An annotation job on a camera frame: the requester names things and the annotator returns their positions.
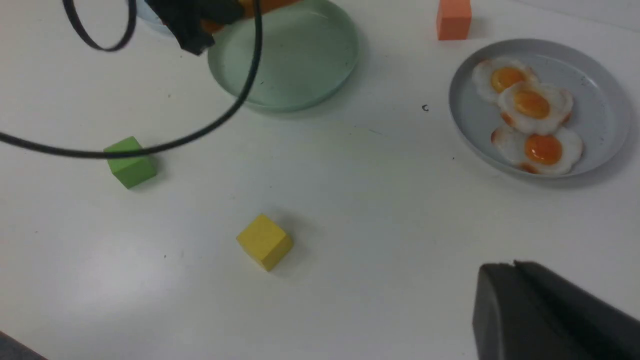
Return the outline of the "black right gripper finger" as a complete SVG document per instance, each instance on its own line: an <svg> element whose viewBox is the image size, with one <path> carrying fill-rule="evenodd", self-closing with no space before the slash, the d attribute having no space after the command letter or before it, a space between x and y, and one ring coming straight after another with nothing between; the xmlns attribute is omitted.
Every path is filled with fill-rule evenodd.
<svg viewBox="0 0 640 360"><path fill-rule="evenodd" d="M478 269L480 360L637 360L640 322L532 261Z"/></svg>

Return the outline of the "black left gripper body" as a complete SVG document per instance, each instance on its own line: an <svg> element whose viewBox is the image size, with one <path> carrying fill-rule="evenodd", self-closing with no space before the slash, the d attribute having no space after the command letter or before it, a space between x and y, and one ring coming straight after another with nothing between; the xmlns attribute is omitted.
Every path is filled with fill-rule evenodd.
<svg viewBox="0 0 640 360"><path fill-rule="evenodd" d="M245 14L237 0L147 0L146 4L174 35L178 45L197 56L215 45L202 21L231 25Z"/></svg>

